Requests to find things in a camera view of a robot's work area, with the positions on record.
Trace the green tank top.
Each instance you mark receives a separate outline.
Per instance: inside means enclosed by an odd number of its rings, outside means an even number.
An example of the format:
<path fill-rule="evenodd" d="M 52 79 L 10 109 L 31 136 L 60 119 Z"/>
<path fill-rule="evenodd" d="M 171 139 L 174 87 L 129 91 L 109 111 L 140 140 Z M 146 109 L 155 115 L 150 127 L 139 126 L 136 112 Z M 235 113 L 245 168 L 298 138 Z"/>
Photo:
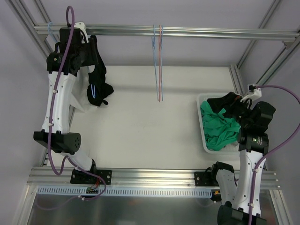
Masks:
<path fill-rule="evenodd" d="M 200 105 L 202 125 L 206 146 L 209 150 L 220 151 L 225 146 L 237 141 L 240 125 L 235 119 L 225 118 L 222 109 L 214 113 L 207 101 Z"/>

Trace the black tank top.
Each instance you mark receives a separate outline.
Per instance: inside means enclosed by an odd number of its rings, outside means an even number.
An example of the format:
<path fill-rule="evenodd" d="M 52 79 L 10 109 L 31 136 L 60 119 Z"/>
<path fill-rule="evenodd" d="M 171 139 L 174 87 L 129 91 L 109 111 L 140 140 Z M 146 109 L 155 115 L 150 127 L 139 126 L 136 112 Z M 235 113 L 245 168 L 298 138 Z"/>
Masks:
<path fill-rule="evenodd" d="M 114 89 L 111 85 L 106 83 L 106 67 L 105 64 L 97 51 L 98 64 L 94 67 L 92 72 L 88 73 L 89 85 L 87 88 L 87 97 L 88 101 L 95 106 L 101 106 L 102 104 L 108 105 L 108 102 L 105 100 L 109 95 L 113 94 Z M 96 86 L 96 98 L 94 99 L 91 94 L 90 85 L 93 84 Z"/>

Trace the pink hanger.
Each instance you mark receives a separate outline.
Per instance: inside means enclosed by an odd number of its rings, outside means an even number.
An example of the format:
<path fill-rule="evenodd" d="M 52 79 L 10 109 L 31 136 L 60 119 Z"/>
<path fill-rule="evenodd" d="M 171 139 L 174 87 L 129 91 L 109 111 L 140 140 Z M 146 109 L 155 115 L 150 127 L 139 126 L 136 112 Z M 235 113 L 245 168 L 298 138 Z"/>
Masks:
<path fill-rule="evenodd" d="M 159 90 L 159 97 L 158 101 L 162 101 L 162 25 L 159 26 L 159 39 L 158 39 L 158 55 L 159 55 L 159 85 L 158 85 L 158 90 Z"/>

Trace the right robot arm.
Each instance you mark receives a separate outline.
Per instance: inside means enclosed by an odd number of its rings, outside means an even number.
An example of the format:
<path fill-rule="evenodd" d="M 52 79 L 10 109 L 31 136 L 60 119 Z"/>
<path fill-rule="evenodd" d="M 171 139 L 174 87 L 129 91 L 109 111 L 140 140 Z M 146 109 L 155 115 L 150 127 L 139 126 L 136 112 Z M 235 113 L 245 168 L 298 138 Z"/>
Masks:
<path fill-rule="evenodd" d="M 251 98 L 230 92 L 223 97 L 207 100 L 212 111 L 235 119 L 240 125 L 238 136 L 240 173 L 235 180 L 231 165 L 216 162 L 209 174 L 210 182 L 220 187 L 222 204 L 217 213 L 219 225 L 265 225 L 261 217 L 260 186 L 265 156 L 269 150 L 266 134 L 268 125 L 276 109 L 271 104 L 260 101 L 253 109 Z"/>

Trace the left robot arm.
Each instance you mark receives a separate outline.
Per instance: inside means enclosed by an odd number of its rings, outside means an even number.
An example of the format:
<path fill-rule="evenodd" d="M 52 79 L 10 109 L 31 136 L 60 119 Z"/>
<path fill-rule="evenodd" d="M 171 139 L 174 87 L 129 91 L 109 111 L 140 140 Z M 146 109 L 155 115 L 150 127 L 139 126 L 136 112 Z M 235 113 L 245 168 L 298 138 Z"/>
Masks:
<path fill-rule="evenodd" d="M 53 172 L 61 175 L 66 161 L 73 166 L 71 183 L 100 183 L 95 160 L 81 150 L 81 135 L 70 131 L 69 111 L 72 92 L 81 68 L 87 69 L 87 100 L 100 106 L 106 94 L 106 68 L 97 50 L 95 36 L 88 37 L 80 27 L 60 29 L 60 41 L 47 57 L 49 95 L 45 119 L 41 130 L 33 133 L 33 139 L 46 147 Z"/>

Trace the white tank top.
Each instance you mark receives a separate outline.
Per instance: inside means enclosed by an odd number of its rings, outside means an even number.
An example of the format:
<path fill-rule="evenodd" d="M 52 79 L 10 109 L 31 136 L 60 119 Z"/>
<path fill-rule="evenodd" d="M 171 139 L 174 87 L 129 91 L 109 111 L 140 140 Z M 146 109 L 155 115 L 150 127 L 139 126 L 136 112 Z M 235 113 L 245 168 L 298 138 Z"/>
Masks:
<path fill-rule="evenodd" d="M 83 113 L 91 111 L 95 108 L 94 105 L 90 104 L 87 97 L 87 87 L 89 85 L 88 81 L 88 67 L 80 68 L 75 79 L 75 83 L 72 89 L 70 104 L 80 110 Z"/>

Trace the white plastic basket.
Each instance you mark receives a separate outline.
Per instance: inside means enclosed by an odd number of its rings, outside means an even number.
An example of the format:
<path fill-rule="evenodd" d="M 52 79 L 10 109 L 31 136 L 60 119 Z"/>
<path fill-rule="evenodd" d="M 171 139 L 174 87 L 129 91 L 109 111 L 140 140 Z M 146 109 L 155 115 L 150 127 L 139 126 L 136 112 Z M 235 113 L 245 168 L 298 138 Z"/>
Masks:
<path fill-rule="evenodd" d="M 196 98 L 201 138 L 204 150 L 213 155 L 239 154 L 237 142 L 240 125 L 234 119 L 223 116 L 225 109 L 214 113 L 209 106 L 207 99 L 221 98 L 226 93 L 202 93 Z"/>

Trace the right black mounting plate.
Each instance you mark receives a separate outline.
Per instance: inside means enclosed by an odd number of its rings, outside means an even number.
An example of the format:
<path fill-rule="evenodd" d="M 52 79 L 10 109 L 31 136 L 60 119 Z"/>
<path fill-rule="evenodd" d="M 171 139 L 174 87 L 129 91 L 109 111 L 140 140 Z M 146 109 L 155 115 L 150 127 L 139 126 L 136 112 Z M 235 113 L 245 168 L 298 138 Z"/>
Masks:
<path fill-rule="evenodd" d="M 194 180 L 196 187 L 209 187 L 211 186 L 211 172 L 194 172 Z"/>

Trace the black mounting plate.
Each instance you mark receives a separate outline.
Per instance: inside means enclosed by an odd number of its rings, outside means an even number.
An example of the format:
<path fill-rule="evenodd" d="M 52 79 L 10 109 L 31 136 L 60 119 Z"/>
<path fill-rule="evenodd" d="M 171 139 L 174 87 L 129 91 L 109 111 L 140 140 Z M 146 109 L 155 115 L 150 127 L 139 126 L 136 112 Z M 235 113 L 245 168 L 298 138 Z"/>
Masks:
<path fill-rule="evenodd" d="M 101 177 L 107 185 L 111 184 L 112 170 L 99 170 L 97 169 L 96 175 Z M 97 178 L 95 176 L 88 175 L 84 172 L 74 169 L 72 171 L 70 183 L 71 184 L 95 184 Z"/>
<path fill-rule="evenodd" d="M 196 187 L 209 187 L 211 186 L 211 172 L 194 172 L 194 180 Z"/>

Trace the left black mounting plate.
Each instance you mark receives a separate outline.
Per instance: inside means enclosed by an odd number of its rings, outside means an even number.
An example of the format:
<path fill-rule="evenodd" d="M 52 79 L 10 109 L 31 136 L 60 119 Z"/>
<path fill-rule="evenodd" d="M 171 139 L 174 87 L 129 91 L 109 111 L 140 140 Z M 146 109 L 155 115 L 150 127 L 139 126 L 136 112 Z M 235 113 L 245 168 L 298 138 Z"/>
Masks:
<path fill-rule="evenodd" d="M 101 177 L 107 185 L 111 184 L 112 170 L 99 170 L 97 169 L 96 175 Z M 88 175 L 84 172 L 74 169 L 72 171 L 70 183 L 71 184 L 95 184 L 97 178 L 95 176 Z"/>

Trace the aluminium hanging rail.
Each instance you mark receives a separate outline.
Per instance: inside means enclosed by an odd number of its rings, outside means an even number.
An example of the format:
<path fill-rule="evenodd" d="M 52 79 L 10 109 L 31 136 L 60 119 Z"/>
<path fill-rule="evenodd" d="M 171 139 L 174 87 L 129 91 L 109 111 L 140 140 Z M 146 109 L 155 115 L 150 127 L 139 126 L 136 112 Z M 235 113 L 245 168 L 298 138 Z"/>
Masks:
<path fill-rule="evenodd" d="M 300 36 L 293 30 L 268 29 L 217 29 L 217 28 L 185 28 L 164 26 L 138 26 L 113 24 L 79 23 L 88 35 L 99 36 L 149 36 L 159 35 L 179 38 L 208 38 L 208 39 L 239 39 L 239 40 L 270 40 L 292 42 Z"/>

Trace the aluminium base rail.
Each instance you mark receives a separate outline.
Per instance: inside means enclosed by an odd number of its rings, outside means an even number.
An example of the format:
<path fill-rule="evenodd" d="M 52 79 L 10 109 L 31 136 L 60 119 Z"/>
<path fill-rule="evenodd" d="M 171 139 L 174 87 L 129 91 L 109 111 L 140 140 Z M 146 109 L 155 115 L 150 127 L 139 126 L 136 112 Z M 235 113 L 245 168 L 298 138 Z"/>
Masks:
<path fill-rule="evenodd" d="M 27 184 L 70 185 L 72 167 L 62 175 L 54 174 L 50 167 L 33 167 Z M 196 170 L 175 169 L 126 169 L 112 168 L 111 187 L 135 188 L 194 188 Z"/>

